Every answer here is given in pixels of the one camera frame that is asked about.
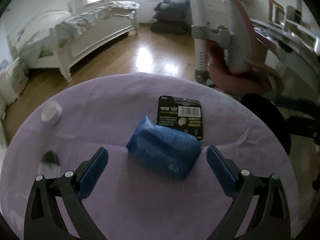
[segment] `barcode label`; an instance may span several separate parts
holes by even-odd
[[[201,117],[201,110],[199,107],[178,106],[178,116]]]

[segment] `metal screw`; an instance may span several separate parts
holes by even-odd
[[[242,170],[242,171],[241,171],[241,174],[242,174],[243,176],[249,176],[249,175],[250,175],[250,171],[248,171],[248,170]]]
[[[73,171],[67,171],[64,176],[66,176],[67,178],[70,178],[73,176]]]
[[[276,175],[274,175],[274,174],[272,174],[272,176],[271,176],[273,179],[279,179],[279,176],[276,176]]]
[[[41,179],[43,179],[42,175],[36,176],[36,181],[41,181]]]

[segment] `wooden floor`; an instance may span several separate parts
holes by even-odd
[[[119,37],[95,50],[71,68],[68,84],[58,69],[29,71],[30,82],[7,109],[4,130],[8,143],[24,120],[44,101],[81,82],[114,74],[146,72],[194,81],[194,44],[189,36],[156,34],[148,25],[139,34]]]

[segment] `pink tablecloth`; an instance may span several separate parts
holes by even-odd
[[[143,116],[156,122],[160,95],[202,104],[204,151],[183,182],[140,169],[127,158],[125,146]],[[63,109],[58,124],[43,123],[43,106],[36,109],[13,138],[1,173],[3,215],[21,239],[29,192],[49,149],[59,155],[62,173],[75,170],[99,147],[109,151],[105,171],[83,201],[108,240],[207,239],[231,204],[206,162],[206,147],[212,144],[239,168],[280,176],[294,227],[299,201],[289,158],[268,127],[230,97],[195,82],[136,73],[90,80],[53,99]],[[77,235],[65,210],[62,214]]]

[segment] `blue plastic bag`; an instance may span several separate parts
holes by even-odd
[[[192,135],[154,125],[145,116],[134,131],[127,149],[138,162],[170,178],[186,179],[202,148]]]

